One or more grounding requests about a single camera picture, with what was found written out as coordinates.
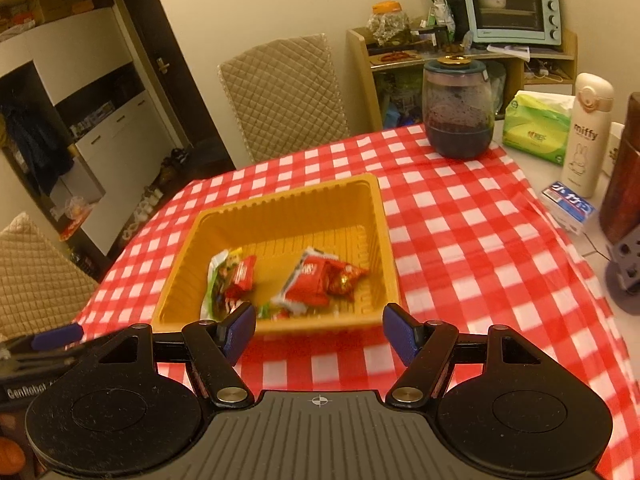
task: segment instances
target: door handle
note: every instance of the door handle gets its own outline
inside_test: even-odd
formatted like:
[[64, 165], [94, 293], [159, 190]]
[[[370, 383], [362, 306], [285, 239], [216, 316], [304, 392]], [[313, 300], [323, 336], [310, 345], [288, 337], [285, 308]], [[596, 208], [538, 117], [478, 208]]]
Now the door handle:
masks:
[[165, 63], [164, 60], [162, 60], [161, 57], [156, 59], [156, 63], [158, 63], [158, 70], [162, 74], [166, 74], [168, 72], [168, 68], [171, 66], [169, 63]]

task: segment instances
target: white thermos bottle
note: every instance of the white thermos bottle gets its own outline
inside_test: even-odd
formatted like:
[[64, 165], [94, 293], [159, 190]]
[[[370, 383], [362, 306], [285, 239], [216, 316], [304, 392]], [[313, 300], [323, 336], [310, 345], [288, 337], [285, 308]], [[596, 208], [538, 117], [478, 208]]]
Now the white thermos bottle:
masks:
[[613, 86], [592, 74], [580, 74], [575, 81], [566, 157], [560, 180], [585, 198], [595, 192], [602, 170], [611, 128]]

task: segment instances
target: crosshair logo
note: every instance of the crosshair logo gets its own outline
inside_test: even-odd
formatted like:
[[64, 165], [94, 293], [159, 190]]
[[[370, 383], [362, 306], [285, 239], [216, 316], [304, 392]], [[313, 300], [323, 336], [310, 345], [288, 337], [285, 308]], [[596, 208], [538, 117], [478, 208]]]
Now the crosshair logo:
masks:
[[320, 408], [321, 406], [324, 406], [326, 403], [331, 401], [326, 397], [323, 397], [322, 395], [318, 395], [317, 397], [311, 399], [309, 402], [314, 403], [318, 408]]

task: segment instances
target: green tissue package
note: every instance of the green tissue package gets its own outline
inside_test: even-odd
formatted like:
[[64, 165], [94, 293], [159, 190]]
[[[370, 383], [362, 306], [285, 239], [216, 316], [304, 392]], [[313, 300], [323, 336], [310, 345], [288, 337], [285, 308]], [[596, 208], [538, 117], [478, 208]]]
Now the green tissue package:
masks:
[[519, 91], [507, 106], [502, 143], [562, 166], [574, 96]]

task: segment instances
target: quilted chair cover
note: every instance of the quilted chair cover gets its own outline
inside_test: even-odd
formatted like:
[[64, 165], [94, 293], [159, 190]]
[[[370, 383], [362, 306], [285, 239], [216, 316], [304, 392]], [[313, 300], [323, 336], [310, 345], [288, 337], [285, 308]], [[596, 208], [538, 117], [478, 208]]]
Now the quilted chair cover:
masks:
[[218, 69], [254, 162], [350, 136], [324, 34], [255, 46]]
[[0, 232], [0, 337], [68, 324], [98, 284], [20, 213]]

